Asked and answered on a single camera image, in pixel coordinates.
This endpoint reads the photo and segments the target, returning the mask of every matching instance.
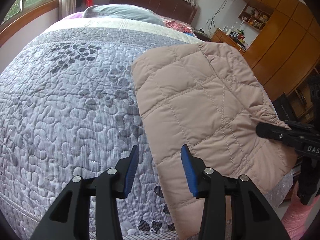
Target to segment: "screw head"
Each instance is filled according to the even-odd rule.
[[[244,182],[249,181],[249,177],[247,175],[241,175],[240,179]]]
[[[109,175],[113,175],[113,174],[116,174],[116,173],[117,173],[117,170],[116,170],[115,168],[110,168],[110,169],[107,170],[107,173],[108,173]]]
[[[214,172],[214,170],[213,170],[213,168],[205,168],[205,169],[204,169],[204,172],[205,172],[206,174],[212,174],[212,173]]]
[[[75,182],[75,183],[77,183],[77,182],[81,181],[81,177],[80,177],[80,176],[74,176],[74,177],[72,178],[72,181]]]

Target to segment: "pillow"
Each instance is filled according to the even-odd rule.
[[[113,17],[137,20],[141,22],[153,23],[156,25],[164,26],[164,22],[148,10],[140,8],[138,6],[132,6],[127,4],[108,4],[90,6],[84,11],[82,17]]]
[[[190,27],[187,26],[186,23],[172,20],[172,21],[165,21],[164,24],[166,27],[168,27],[170,29],[174,29],[174,30],[181,32],[181,33],[190,33],[192,36],[196,37],[196,35],[193,33],[191,26]]]

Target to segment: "gray floral bedspread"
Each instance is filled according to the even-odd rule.
[[[41,34],[9,64],[0,76],[0,209],[21,239],[73,176],[98,176],[134,144],[140,160],[132,192],[117,201],[124,239],[176,236],[130,67],[147,49],[183,43],[121,28],[65,28]],[[92,239],[94,209],[93,198]]]

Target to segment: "blue cloth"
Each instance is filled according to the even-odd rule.
[[[112,17],[136,20],[165,26],[164,22],[159,17],[155,16],[152,11],[128,4],[108,4],[90,6],[84,11],[82,17]]]

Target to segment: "red floral cloth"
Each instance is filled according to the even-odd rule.
[[[170,29],[174,29],[178,32],[191,33],[193,36],[196,36],[193,33],[192,27],[189,24],[184,24],[183,22],[180,22],[180,21],[165,21],[164,24],[166,27]]]

